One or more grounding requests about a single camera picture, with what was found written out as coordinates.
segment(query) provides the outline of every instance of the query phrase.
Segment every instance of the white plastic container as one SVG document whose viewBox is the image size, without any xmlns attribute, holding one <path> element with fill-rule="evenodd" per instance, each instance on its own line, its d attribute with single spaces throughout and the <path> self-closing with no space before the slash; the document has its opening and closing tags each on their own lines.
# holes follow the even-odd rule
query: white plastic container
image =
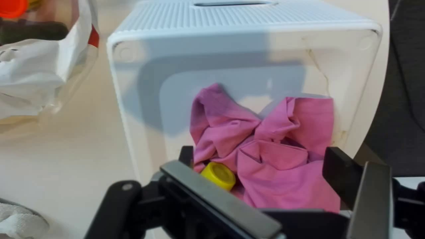
<svg viewBox="0 0 425 239">
<path fill-rule="evenodd" d="M 344 149 L 380 31 L 319 0 L 140 3 L 108 41 L 138 179 L 193 143 L 192 102 L 214 82 L 262 116 L 287 96 L 331 96 Z"/>
</svg>

